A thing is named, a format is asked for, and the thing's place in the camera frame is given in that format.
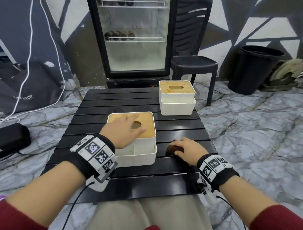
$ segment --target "white cable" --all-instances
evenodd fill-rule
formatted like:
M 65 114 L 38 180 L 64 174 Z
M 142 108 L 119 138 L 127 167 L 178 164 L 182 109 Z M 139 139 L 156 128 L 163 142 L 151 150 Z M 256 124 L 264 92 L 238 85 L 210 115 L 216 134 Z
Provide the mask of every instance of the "white cable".
M 54 38 L 53 38 L 53 36 L 52 36 L 51 26 L 50 26 L 50 24 L 49 24 L 49 20 L 48 20 L 47 14 L 46 14 L 46 12 L 45 12 L 45 9 L 44 9 L 44 7 L 43 7 L 43 5 L 42 5 L 41 0 L 40 0 L 40 5 L 41 5 L 41 7 L 42 7 L 42 9 L 43 9 L 43 12 L 44 12 L 44 14 L 45 14 L 45 17 L 46 17 L 46 20 L 47 20 L 47 24 L 48 24 L 49 34 L 50 34 L 50 36 L 51 36 L 51 38 L 52 38 L 53 44 L 54 44 L 55 49 L 56 49 L 57 58 L 58 58 L 58 63 L 59 63 L 59 68 L 60 68 L 61 76 L 62 76 L 62 79 L 63 79 L 63 82 L 64 82 L 64 87 L 63 87 L 63 90 L 62 90 L 62 92 L 61 92 L 60 97 L 58 98 L 58 100 L 57 100 L 55 103 L 53 103 L 53 104 L 51 104 L 51 105 L 49 105 L 49 106 L 45 106 L 45 107 L 40 108 L 40 109 L 36 109 L 36 110 L 32 110 L 32 111 L 27 111 L 27 112 L 18 114 L 18 115 L 15 116 L 15 117 L 10 118 L 10 119 L 13 119 L 13 118 L 19 119 L 19 122 L 20 122 L 20 118 L 18 118 L 18 116 L 20 116 L 20 115 L 23 115 L 23 114 L 26 114 L 26 113 L 30 113 L 30 112 L 36 112 L 36 111 L 39 111 L 39 110 L 42 110 L 42 109 L 46 109 L 46 108 L 48 108 L 48 107 L 50 107 L 50 106 L 53 106 L 53 105 L 57 104 L 57 103 L 59 102 L 60 98 L 62 97 L 62 94 L 63 94 L 63 92 L 64 92 L 64 90 L 65 90 L 65 87 L 66 87 L 66 82 L 65 82 L 65 80 L 64 80 L 64 76 L 63 76 L 62 69 L 61 69 L 61 64 L 60 64 L 60 58 L 59 58 L 58 49 L 57 49 L 56 43 L 55 43 L 55 41 L 54 41 Z M 3 121 L 7 120 L 7 118 L 8 118 L 8 117 L 6 117 L 5 119 L 0 120 L 0 124 L 1 124 Z
M 29 55 L 28 55 L 28 58 L 27 58 L 27 74 L 26 74 L 26 78 L 24 79 L 24 81 L 22 82 L 21 84 L 21 87 L 20 87 L 20 90 L 19 90 L 19 96 L 18 96 L 18 99 L 17 99 L 17 102 L 15 104 L 15 107 L 14 107 L 14 110 L 13 112 L 8 115 L 5 119 L 1 120 L 0 121 L 0 124 L 3 122 L 3 121 L 6 121 L 11 115 L 13 115 L 17 109 L 17 106 L 18 106 L 18 103 L 20 101 L 20 97 L 21 97 L 21 92 L 22 92 L 22 88 L 23 88 L 23 85 L 25 84 L 25 82 L 27 81 L 28 77 L 29 77 L 29 60 L 32 56 L 32 42 L 33 42 L 33 26 L 32 26 L 32 11 L 33 11 L 33 0 L 31 1 L 31 6 L 30 6 L 30 9 L 29 9 L 29 25 L 31 27 L 31 36 L 30 36 L 30 39 L 29 39 Z

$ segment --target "glass door refrigerator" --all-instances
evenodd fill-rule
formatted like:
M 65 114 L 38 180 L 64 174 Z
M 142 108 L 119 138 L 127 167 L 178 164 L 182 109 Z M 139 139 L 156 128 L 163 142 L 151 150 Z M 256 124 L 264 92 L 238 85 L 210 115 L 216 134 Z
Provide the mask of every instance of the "glass door refrigerator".
M 177 0 L 88 0 L 110 82 L 168 77 Z

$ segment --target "black trash bin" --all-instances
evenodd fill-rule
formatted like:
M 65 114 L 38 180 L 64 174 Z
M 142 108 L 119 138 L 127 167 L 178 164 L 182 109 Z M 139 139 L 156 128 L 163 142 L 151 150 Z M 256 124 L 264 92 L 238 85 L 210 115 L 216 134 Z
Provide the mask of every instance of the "black trash bin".
M 243 46 L 238 54 L 238 64 L 228 88 L 245 95 L 253 94 L 285 55 L 263 46 Z

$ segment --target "gray marble floor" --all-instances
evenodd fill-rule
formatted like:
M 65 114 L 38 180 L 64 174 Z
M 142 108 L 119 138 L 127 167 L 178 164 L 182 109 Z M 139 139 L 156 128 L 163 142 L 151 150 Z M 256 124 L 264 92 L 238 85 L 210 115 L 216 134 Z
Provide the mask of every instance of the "gray marble floor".
M 217 82 L 212 106 L 205 107 L 208 83 L 196 83 L 195 88 L 196 110 L 218 153 L 246 180 L 303 217 L 303 90 L 243 96 Z M 20 116 L 33 143 L 21 151 L 24 155 L 0 161 L 0 195 L 9 195 L 40 175 L 87 90 L 66 91 L 63 102 Z M 210 206 L 202 196 L 201 200 L 213 229 L 243 229 L 227 204 Z M 62 229 L 70 208 L 64 207 L 51 230 Z M 92 204 L 75 205 L 65 229 L 86 229 L 94 210 Z

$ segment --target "wooden lid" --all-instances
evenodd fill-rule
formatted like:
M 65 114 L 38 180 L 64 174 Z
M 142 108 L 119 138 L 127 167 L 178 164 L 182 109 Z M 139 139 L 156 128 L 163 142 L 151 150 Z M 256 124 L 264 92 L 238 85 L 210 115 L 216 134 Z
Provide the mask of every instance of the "wooden lid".
M 146 127 L 146 131 L 142 133 L 138 138 L 153 138 L 156 136 L 152 113 L 114 113 L 109 115 L 108 123 L 113 122 L 116 118 L 121 117 L 124 114 L 127 116 L 139 114 L 139 117 L 135 120 L 133 124 L 134 129 L 132 130 L 135 130 L 139 127 Z
M 189 81 L 160 81 L 161 93 L 195 93 Z

